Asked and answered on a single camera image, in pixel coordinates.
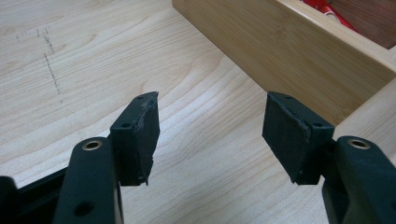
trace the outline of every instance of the black clamp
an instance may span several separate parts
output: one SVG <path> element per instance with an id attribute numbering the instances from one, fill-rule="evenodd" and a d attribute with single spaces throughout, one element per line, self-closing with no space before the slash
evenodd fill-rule
<path id="1" fill-rule="evenodd" d="M 74 147 L 67 168 L 21 189 L 0 176 L 2 223 L 123 223 L 120 186 L 149 183 L 160 135 L 157 97 L 134 98 L 107 138 Z"/>
<path id="2" fill-rule="evenodd" d="M 332 140 L 334 127 L 281 93 L 269 92 L 262 136 L 293 183 L 316 185 L 330 223 L 396 223 L 396 169 L 374 143 Z"/>

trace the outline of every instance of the wooden board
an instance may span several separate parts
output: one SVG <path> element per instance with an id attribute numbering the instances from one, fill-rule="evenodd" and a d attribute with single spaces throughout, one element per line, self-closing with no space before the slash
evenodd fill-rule
<path id="1" fill-rule="evenodd" d="M 150 184 L 122 188 L 125 223 L 327 222 L 320 186 L 292 185 L 261 138 L 265 91 L 171 1 L 7 0 L 0 19 L 0 175 L 19 187 L 159 91 Z M 395 90 L 337 134 L 374 140 L 396 162 Z"/>
<path id="2" fill-rule="evenodd" d="M 346 18 L 359 33 L 386 49 L 396 45 L 396 1 L 332 1 L 332 6 Z"/>
<path id="3" fill-rule="evenodd" d="M 299 1 L 174 0 L 266 91 L 338 124 L 396 77 L 389 52 Z"/>

